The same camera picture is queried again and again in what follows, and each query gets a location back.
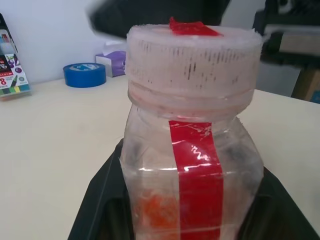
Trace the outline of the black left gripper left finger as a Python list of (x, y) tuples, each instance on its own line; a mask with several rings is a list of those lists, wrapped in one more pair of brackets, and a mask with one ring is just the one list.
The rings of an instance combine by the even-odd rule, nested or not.
[(123, 140), (91, 179), (67, 240), (136, 240), (120, 156)]

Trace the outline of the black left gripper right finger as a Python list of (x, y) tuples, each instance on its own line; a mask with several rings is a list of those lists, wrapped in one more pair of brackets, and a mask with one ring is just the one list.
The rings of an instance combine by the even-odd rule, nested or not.
[(236, 240), (320, 240), (278, 178), (267, 168)]

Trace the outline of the dark blurred background object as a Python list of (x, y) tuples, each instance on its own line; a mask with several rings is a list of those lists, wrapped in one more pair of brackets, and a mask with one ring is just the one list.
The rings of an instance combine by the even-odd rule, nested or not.
[(218, 26), (231, 0), (102, 0), (90, 10), (91, 27), (98, 33), (126, 38), (136, 25), (202, 22)]

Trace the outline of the blue tape roll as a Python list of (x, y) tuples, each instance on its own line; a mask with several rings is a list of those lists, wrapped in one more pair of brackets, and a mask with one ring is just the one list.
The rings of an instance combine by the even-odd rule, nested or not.
[(65, 84), (72, 88), (92, 88), (107, 81), (106, 67), (100, 63), (74, 63), (63, 67)]

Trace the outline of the purple tissue box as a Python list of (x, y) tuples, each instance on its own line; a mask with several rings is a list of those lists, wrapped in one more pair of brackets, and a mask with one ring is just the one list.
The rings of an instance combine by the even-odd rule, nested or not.
[(95, 56), (95, 62), (105, 66), (107, 77), (125, 75), (126, 49), (125, 41), (110, 40), (103, 45), (102, 52)]

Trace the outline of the brown cardboard box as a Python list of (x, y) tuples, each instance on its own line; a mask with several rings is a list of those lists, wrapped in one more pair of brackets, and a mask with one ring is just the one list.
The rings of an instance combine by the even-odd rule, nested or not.
[(320, 104), (320, 69), (302, 69), (296, 80), (291, 97)]

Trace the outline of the colour marker pen pack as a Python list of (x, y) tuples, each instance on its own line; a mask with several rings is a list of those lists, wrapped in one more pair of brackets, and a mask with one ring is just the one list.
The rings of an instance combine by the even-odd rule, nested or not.
[(18, 58), (8, 25), (0, 13), (0, 101), (31, 94), (31, 86)]

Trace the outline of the clear plastic bottle red tape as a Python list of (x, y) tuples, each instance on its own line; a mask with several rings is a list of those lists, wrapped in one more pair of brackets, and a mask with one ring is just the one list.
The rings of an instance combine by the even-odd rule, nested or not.
[(264, 176), (238, 119), (261, 36), (171, 18), (133, 26), (126, 43), (132, 105), (120, 164), (135, 240), (236, 240)]

